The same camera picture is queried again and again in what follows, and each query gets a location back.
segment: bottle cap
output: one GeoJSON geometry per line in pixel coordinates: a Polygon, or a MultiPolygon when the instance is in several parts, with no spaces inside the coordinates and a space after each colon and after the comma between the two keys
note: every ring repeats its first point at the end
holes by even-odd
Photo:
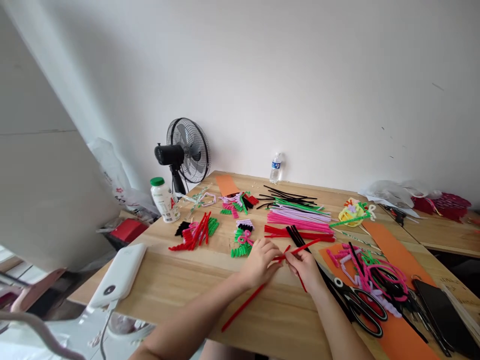
{"type": "Polygon", "coordinates": [[[150,180],[150,185],[152,186],[160,186],[165,184],[165,180],[163,177],[154,177],[150,180]]]}

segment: yellow craft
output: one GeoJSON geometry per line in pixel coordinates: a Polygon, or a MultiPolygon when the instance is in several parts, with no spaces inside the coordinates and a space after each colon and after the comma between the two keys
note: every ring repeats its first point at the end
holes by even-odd
{"type": "MultiPolygon", "coordinates": [[[[343,210],[338,214],[338,219],[342,221],[351,220],[354,218],[362,217],[365,215],[365,210],[361,207],[360,201],[349,198],[347,202],[344,204],[345,207],[343,210]]],[[[344,225],[349,226],[351,228],[357,227],[362,223],[364,219],[360,219],[358,221],[347,222],[344,225]]]]}

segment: white bottle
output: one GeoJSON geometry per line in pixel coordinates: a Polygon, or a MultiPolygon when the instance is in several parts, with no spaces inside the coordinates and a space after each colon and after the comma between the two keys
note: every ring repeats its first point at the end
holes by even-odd
{"type": "Polygon", "coordinates": [[[165,184],[163,177],[154,177],[150,180],[151,196],[158,211],[166,223],[174,223],[180,219],[180,211],[172,195],[172,189],[165,184]]]}
{"type": "Polygon", "coordinates": [[[282,165],[282,153],[276,152],[273,161],[271,162],[270,182],[276,184],[280,180],[280,166],[282,165]]]}

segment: wooden table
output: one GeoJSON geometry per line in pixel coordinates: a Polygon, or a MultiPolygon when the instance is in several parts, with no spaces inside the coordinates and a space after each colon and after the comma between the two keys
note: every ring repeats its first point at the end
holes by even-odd
{"type": "Polygon", "coordinates": [[[469,211],[464,223],[458,223],[437,214],[415,211],[425,219],[416,219],[419,223],[405,219],[403,228],[417,242],[429,250],[480,258],[480,233],[475,232],[480,227],[467,223],[468,218],[480,220],[478,214],[469,211]]]}
{"type": "MultiPolygon", "coordinates": [[[[210,185],[210,193],[219,194],[215,176],[223,173],[214,171],[191,193],[197,193],[203,186],[210,185]]],[[[263,185],[270,185],[267,179],[232,174],[235,184],[242,191],[250,191],[252,195],[267,194],[263,185]]],[[[288,193],[301,194],[318,198],[317,203],[323,204],[332,216],[337,217],[344,207],[344,202],[350,197],[360,198],[356,193],[316,186],[294,183],[280,183],[278,189],[288,193]]],[[[189,213],[191,203],[179,202],[182,218],[189,213]]],[[[199,294],[218,284],[232,272],[238,271],[245,262],[244,258],[230,257],[236,230],[235,221],[231,215],[220,214],[221,201],[216,205],[197,209],[194,220],[199,221],[204,210],[212,211],[212,216],[220,222],[219,228],[210,238],[208,246],[202,246],[195,251],[169,251],[168,247],[179,244],[180,237],[175,237],[180,222],[166,224],[158,221],[145,231],[135,243],[146,243],[148,251],[142,261],[130,295],[121,301],[117,307],[119,313],[142,319],[150,323],[161,323],[170,317],[178,308],[199,294]]],[[[253,209],[240,215],[240,219],[251,219],[255,230],[252,237],[264,235],[267,211],[253,209]]],[[[399,227],[390,216],[381,210],[377,211],[377,221],[384,224],[397,239],[403,242],[413,256],[424,266],[433,279],[440,284],[449,285],[455,296],[465,305],[474,319],[479,319],[480,300],[453,276],[425,247],[418,244],[406,231],[399,227]]],[[[348,228],[348,233],[367,242],[375,242],[362,230],[348,228]]],[[[338,233],[337,240],[348,242],[350,238],[338,233]]],[[[289,238],[275,238],[274,242],[281,250],[287,245],[293,245],[289,238]]],[[[330,246],[330,243],[318,243],[311,251],[318,261],[324,261],[318,250],[330,246]]],[[[97,272],[70,300],[86,304],[103,278],[108,265],[97,272]]],[[[276,357],[284,360],[330,359],[330,351],[322,324],[310,296],[306,294],[296,277],[290,274],[284,266],[275,274],[272,282],[253,301],[243,313],[232,323],[230,328],[221,333],[220,328],[232,313],[250,296],[252,291],[235,300],[222,315],[220,321],[209,335],[210,339],[248,351],[276,357]]],[[[387,359],[387,356],[377,341],[353,324],[360,337],[367,344],[375,358],[387,359]]],[[[443,358],[439,347],[432,340],[430,345],[443,358]]],[[[454,358],[463,359],[455,353],[454,358]]]]}

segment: white power bank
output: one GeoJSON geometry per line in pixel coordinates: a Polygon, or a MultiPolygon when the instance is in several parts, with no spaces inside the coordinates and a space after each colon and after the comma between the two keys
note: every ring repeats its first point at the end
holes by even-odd
{"type": "Polygon", "coordinates": [[[114,300],[126,298],[130,293],[146,250],[147,246],[144,243],[121,249],[113,259],[88,305],[92,308],[101,308],[114,300]]]}

